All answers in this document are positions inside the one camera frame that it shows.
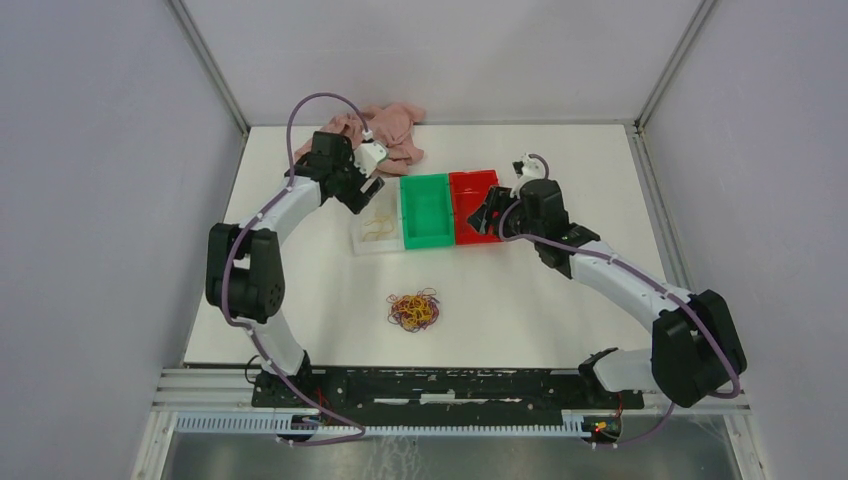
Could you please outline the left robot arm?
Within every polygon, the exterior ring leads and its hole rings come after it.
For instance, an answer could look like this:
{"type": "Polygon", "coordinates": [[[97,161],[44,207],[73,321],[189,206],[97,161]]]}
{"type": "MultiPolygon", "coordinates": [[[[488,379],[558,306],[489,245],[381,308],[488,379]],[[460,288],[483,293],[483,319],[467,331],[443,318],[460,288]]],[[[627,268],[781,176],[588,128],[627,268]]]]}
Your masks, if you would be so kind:
{"type": "Polygon", "coordinates": [[[285,279],[281,245],[328,200],[357,215],[383,187],[376,171],[388,150],[375,140],[354,146],[341,134],[317,131],[311,147],[252,217],[217,223],[209,232],[205,296],[226,322],[246,331],[265,370],[279,376],[276,392],[291,406],[307,404],[314,379],[302,370],[307,353],[282,313],[285,279]]]}

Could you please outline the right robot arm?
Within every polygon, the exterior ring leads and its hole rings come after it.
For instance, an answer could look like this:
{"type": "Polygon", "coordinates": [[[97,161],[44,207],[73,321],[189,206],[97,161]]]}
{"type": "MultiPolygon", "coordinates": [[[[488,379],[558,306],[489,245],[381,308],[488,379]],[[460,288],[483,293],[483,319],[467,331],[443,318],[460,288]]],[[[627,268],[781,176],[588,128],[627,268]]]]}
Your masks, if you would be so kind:
{"type": "Polygon", "coordinates": [[[602,408],[630,390],[658,391],[681,407],[741,393],[747,360],[725,299],[633,265],[599,234],[571,221],[556,181],[531,180],[516,193],[493,186],[467,223],[503,241],[531,242],[545,266],[598,292],[650,334],[647,349],[612,347],[579,366],[577,392],[585,405],[602,408]]]}

